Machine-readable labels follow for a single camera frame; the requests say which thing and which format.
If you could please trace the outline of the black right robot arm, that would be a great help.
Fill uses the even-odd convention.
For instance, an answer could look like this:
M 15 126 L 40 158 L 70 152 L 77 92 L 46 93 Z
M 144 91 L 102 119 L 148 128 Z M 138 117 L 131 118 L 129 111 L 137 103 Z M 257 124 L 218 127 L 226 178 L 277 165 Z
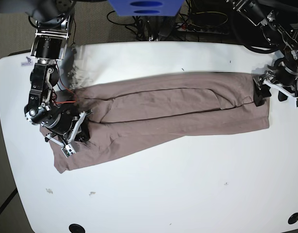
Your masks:
M 73 101 L 56 102 L 54 87 L 60 80 L 57 61 L 67 49 L 74 17 L 75 0 L 0 0 L 0 13 L 26 13 L 36 29 L 31 56 L 37 59 L 30 75 L 29 100 L 24 107 L 26 119 L 46 127 L 46 141 L 69 146 L 73 141 L 90 139 L 85 119 L 90 111 L 80 113 Z

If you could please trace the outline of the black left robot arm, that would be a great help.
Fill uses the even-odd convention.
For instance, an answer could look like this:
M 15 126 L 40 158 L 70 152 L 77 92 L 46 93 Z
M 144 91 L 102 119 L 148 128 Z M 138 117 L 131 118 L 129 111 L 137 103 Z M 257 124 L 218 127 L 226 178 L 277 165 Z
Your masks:
M 264 104 L 271 96 L 270 89 L 278 90 L 280 102 L 290 100 L 298 108 L 298 31 L 290 23 L 282 20 L 279 10 L 298 14 L 298 7 L 286 5 L 278 0 L 231 0 L 230 23 L 236 39 L 249 51 L 258 54 L 270 54 L 280 51 L 282 57 L 268 66 L 264 74 L 255 76 L 254 103 Z M 234 23 L 235 14 L 239 14 L 255 27 L 259 27 L 265 40 L 271 46 L 263 50 L 248 45 L 240 37 Z

